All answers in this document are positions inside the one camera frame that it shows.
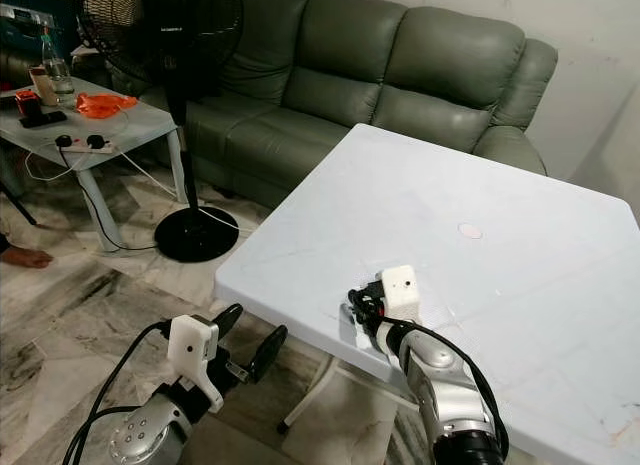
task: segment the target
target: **power strip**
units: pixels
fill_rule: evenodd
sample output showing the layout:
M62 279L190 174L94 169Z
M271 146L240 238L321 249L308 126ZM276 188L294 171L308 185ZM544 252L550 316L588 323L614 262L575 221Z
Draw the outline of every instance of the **power strip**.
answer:
M74 153L114 153L115 147L110 143L105 143L102 148L91 148L89 145L69 145L68 147L60 147L63 152Z

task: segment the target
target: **person's foot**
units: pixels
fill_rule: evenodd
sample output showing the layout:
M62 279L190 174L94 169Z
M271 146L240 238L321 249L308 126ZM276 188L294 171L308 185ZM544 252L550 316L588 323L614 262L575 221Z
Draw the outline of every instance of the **person's foot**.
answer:
M47 252L12 245L0 255L0 260L20 267L45 268L53 260L53 257Z

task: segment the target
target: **plastic bottle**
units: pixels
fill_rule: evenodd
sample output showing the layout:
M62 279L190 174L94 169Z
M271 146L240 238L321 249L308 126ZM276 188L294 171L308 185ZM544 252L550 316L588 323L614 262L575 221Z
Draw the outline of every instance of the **plastic bottle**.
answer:
M75 90L69 74L69 67L56 52L46 28L44 35L42 35L42 64L53 84L53 90L58 98L58 105L69 109L75 108Z

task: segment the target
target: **orange plastic bag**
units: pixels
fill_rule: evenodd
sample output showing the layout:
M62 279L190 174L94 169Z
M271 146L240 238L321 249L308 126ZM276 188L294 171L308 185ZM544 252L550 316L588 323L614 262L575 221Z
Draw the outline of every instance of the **orange plastic bag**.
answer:
M78 94L76 108L85 117L89 118L109 118L118 113L122 108L131 108L138 99L135 97L120 97L109 93L98 95Z

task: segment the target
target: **cup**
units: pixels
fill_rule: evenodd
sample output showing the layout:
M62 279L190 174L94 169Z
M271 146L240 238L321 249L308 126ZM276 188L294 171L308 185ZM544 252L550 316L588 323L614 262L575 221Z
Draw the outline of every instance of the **cup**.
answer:
M21 90L16 92L16 102L18 103L18 110L20 110L20 113L27 118L34 118L37 115L42 114L38 97L31 90Z
M44 67L29 68L29 76L36 87L36 93L40 96L42 104L48 107L55 107L58 104L58 97L53 90L53 84Z

